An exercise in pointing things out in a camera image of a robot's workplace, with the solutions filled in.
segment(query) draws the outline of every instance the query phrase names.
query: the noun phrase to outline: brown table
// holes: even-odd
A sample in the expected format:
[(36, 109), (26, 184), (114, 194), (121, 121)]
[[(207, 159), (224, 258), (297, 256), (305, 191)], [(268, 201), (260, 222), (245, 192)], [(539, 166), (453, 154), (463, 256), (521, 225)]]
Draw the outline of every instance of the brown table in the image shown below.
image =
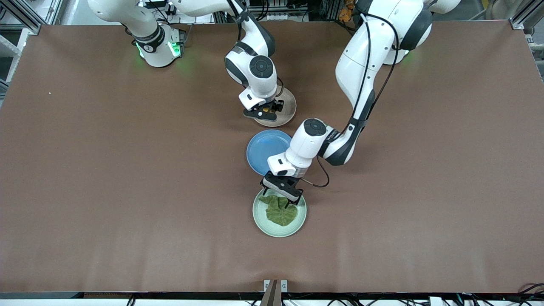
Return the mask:
[[(332, 23), (270, 22), (279, 75), (342, 128)], [(544, 86), (507, 22), (436, 22), (396, 68), (355, 154), (305, 187), (288, 238), (251, 215), (260, 177), (224, 70), (234, 26), (146, 65), (122, 27), (44, 26), (0, 111), (0, 290), (515, 292), (544, 276)], [(383, 69), (376, 87), (387, 73)], [(323, 180), (314, 165), (307, 176)]]

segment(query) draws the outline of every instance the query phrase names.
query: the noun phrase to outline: cable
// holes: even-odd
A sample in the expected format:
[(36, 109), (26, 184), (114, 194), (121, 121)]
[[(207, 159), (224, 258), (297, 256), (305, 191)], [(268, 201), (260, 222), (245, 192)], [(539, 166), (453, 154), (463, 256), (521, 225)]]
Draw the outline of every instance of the cable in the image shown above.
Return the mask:
[(531, 291), (532, 289), (535, 289), (535, 288), (538, 288), (538, 287), (542, 287), (542, 286), (544, 286), (543, 283), (534, 284), (533, 286), (531, 286), (531, 287), (529, 287), (529, 288), (527, 288), (527, 289), (525, 289), (525, 290), (523, 290), (523, 291), (518, 292), (518, 294), (524, 294), (524, 293), (527, 293), (527, 292)]
[(0, 5), (0, 20), (1, 20), (2, 18), (4, 18), (5, 13), (6, 13), (7, 11), (8, 11), (8, 10), (6, 10), (5, 7), (3, 7), (3, 6)]
[(134, 304), (136, 304), (136, 298), (141, 298), (141, 295), (136, 292), (131, 294), (131, 297), (128, 299), (127, 306), (134, 306)]
[(266, 4), (266, 0), (261, 0), (263, 3), (263, 9), (261, 10), (261, 13), (259, 13), (259, 17), (257, 17), (257, 21), (261, 20), (264, 16), (264, 5)]
[[(264, 11), (264, 4), (266, 2), (267, 10)], [(261, 11), (261, 14), (257, 18), (257, 21), (263, 20), (268, 15), (268, 10), (270, 9), (270, 1), (269, 0), (263, 0), (263, 10)]]
[(367, 15), (369, 17), (379, 19), (379, 20), (385, 22), (386, 24), (388, 24), (393, 29), (393, 32), (395, 33), (395, 40), (397, 41), (397, 46), (395, 47), (395, 58), (393, 60), (393, 64), (391, 65), (391, 70), (389, 71), (389, 74), (385, 78), (384, 84), (382, 85), (382, 87), (380, 89), (380, 92), (377, 94), (376, 99), (374, 100), (374, 104), (372, 104), (372, 107), (370, 108), (370, 111), (368, 112), (368, 115), (370, 115), (370, 113), (372, 112), (372, 109), (374, 108), (374, 105), (376, 105), (376, 102), (380, 98), (381, 93), (384, 91), (384, 88), (387, 85), (387, 82), (389, 82), (389, 78), (391, 77), (391, 74), (393, 73), (393, 69), (395, 69), (395, 65), (397, 63), (397, 59), (398, 59), (398, 56), (399, 56), (400, 41), (399, 41), (399, 34), (397, 33), (397, 29), (395, 29), (395, 26), (393, 26), (389, 22), (389, 20), (387, 20), (385, 18), (382, 18), (382, 17), (378, 17), (376, 15), (372, 15), (372, 14), (365, 14), (365, 15)]
[[(355, 116), (355, 112), (357, 111), (357, 106), (359, 105), (359, 100), (361, 99), (361, 93), (363, 92), (364, 82), (365, 82), (365, 80), (367, 78), (368, 65), (370, 63), (370, 51), (372, 49), (372, 42), (371, 42), (371, 38), (370, 38), (370, 27), (368, 26), (368, 21), (366, 20), (366, 18), (363, 17), (363, 19), (364, 19), (364, 25), (367, 28), (367, 37), (368, 37), (367, 65), (364, 67), (363, 80), (361, 81), (361, 87), (359, 88), (359, 94), (357, 95), (357, 100), (355, 101), (355, 105), (353, 105), (353, 112), (351, 113), (352, 118)], [(340, 138), (340, 136), (343, 135), (346, 132), (348, 127), (349, 127), (349, 122), (348, 122), (348, 124), (346, 124), (346, 126), (344, 127), (344, 129), (342, 130), (341, 133), (336, 134), (335, 138), (331, 142), (333, 142), (336, 139)]]
[(280, 83), (281, 83), (281, 90), (280, 90), (280, 92), (276, 95), (276, 97), (279, 97), (279, 96), (281, 96), (281, 94), (283, 94), (283, 88), (284, 88), (284, 86), (283, 86), (283, 81), (280, 79), (280, 77), (279, 77), (279, 76), (276, 76), (276, 77), (277, 77), (277, 80), (280, 81)]
[(423, 305), (423, 306), (429, 306), (429, 302), (416, 302), (412, 299), (407, 299), (407, 301), (412, 302), (415, 305)]
[(484, 302), (485, 304), (487, 304), (487, 306), (495, 306), (495, 305), (491, 304), (491, 303), (490, 303), (488, 300), (486, 300), (486, 299), (483, 299), (483, 298), (481, 298), (481, 297), (478, 297), (477, 295), (473, 295), (473, 296), (474, 296), (475, 298), (477, 298), (477, 299), (482, 300), (482, 302)]
[(338, 19), (327, 19), (327, 20), (325, 20), (325, 21), (332, 21), (332, 22), (336, 23), (337, 25), (343, 27), (343, 28), (346, 29), (346, 30), (350, 30), (350, 31), (353, 31), (353, 32), (356, 32), (356, 31), (357, 31), (357, 30), (354, 29), (354, 28), (351, 28), (351, 27), (346, 26), (345, 23), (341, 23), (340, 20), (338, 20)]
[(185, 39), (183, 40), (184, 44), (186, 44), (187, 41), (189, 40), (189, 35), (191, 34), (191, 30), (193, 29), (194, 25), (195, 25), (194, 23), (191, 23), (191, 26), (189, 27), (189, 30), (187, 31), (187, 34), (185, 35)]
[(331, 304), (332, 304), (333, 302), (340, 302), (340, 303), (344, 304), (344, 306), (348, 306), (346, 303), (344, 303), (344, 301), (342, 301), (341, 299), (338, 299), (338, 298), (335, 298), (335, 299), (331, 300), (331, 301), (327, 304), (327, 306), (331, 306)]
[(163, 11), (159, 10), (159, 8), (157, 8), (157, 5), (155, 4), (155, 2), (153, 1), (150, 1), (150, 3), (159, 11), (159, 13), (162, 15), (162, 17), (164, 18), (164, 21), (166, 21), (166, 24), (168, 24), (169, 26), (171, 26), (170, 22), (168, 21), (168, 18), (166, 18), (166, 16), (164, 16), (163, 14)]
[(323, 164), (321, 163), (321, 159), (319, 158), (319, 156), (316, 156), (317, 158), (317, 162), (319, 163), (319, 165), (321, 166), (321, 169), (323, 170), (323, 172), (325, 173), (325, 175), (327, 176), (327, 183), (325, 183), (325, 185), (316, 185), (312, 182), (309, 182), (307, 181), (306, 179), (302, 178), (301, 180), (305, 183), (308, 183), (310, 185), (312, 185), (313, 187), (317, 187), (317, 188), (325, 188), (329, 185), (329, 183), (331, 182), (331, 178), (329, 177), (329, 174), (327, 172), (327, 170), (325, 170), (325, 167), (323, 167)]
[[(238, 18), (240, 14), (238, 14), (238, 10), (234, 6), (234, 3), (232, 3), (231, 0), (227, 0), (228, 6), (231, 7), (232, 13), (234, 14), (234, 18)], [(238, 23), (238, 39), (237, 41), (240, 41), (240, 38), (242, 38), (242, 23)]]
[(127, 35), (132, 36), (132, 33), (131, 33), (130, 30), (128, 30), (127, 26), (125, 26), (125, 25), (123, 25), (123, 26), (125, 27), (125, 33), (126, 33)]

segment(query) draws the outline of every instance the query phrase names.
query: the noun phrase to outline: blue plate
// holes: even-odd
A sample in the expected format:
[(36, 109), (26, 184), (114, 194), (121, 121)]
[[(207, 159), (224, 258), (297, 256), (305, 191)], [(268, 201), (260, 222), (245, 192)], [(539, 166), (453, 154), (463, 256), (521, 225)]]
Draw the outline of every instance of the blue plate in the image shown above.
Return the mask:
[(272, 155), (285, 152), (289, 148), (291, 137), (282, 131), (265, 130), (253, 136), (249, 141), (246, 157), (249, 166), (255, 172), (265, 176), (270, 170), (267, 159)]

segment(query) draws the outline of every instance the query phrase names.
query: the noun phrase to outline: green led light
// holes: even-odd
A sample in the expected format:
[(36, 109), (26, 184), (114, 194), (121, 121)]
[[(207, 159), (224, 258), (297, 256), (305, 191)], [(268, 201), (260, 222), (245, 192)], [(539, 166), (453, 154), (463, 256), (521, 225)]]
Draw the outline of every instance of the green led light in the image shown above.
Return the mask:
[(172, 51), (172, 55), (174, 55), (174, 57), (178, 57), (181, 55), (180, 47), (177, 44), (168, 42), (168, 46), (170, 47), (170, 50)]
[(140, 46), (138, 44), (136, 44), (136, 47), (138, 48), (138, 51), (140, 51), (140, 56), (142, 58), (144, 58), (144, 54), (141, 52)]

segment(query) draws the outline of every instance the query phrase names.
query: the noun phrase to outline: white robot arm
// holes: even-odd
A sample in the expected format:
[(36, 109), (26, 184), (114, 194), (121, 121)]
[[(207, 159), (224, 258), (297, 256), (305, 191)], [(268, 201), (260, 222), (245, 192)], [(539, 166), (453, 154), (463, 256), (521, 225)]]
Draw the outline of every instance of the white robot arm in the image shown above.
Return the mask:
[(253, 17), (240, 0), (174, 0), (174, 6), (188, 16), (202, 16), (226, 11), (244, 29), (245, 35), (237, 41), (225, 57), (225, 68), (237, 83), (244, 86), (238, 96), (245, 107), (246, 117), (276, 120), (281, 101), (276, 101), (276, 67), (270, 59), (275, 52), (274, 37)]
[[(134, 36), (141, 56), (151, 66), (167, 66), (180, 56), (180, 31), (159, 25), (148, 9), (138, 6), (138, 0), (88, 0), (88, 3), (100, 19), (125, 25)], [(275, 51), (274, 37), (240, 0), (173, 0), (172, 3), (188, 16), (216, 11), (234, 16), (245, 35), (225, 57), (225, 68), (245, 88), (238, 96), (245, 108), (244, 115), (275, 121), (275, 113), (283, 109), (283, 102), (276, 100), (276, 68), (270, 59)]]
[(140, 55), (153, 67), (164, 67), (180, 56), (180, 30), (159, 25), (153, 14), (138, 6), (138, 0), (88, 0), (95, 15), (125, 25), (140, 49)]
[(376, 103), (374, 80), (381, 66), (401, 50), (413, 50), (429, 36), (433, 5), (453, 9), (459, 0), (358, 0), (356, 9), (365, 20), (344, 49), (336, 65), (336, 80), (354, 110), (339, 132), (319, 119), (307, 119), (293, 135), (286, 152), (268, 158), (270, 171), (261, 181), (298, 203), (296, 188), (312, 160), (321, 156), (333, 166), (346, 164)]

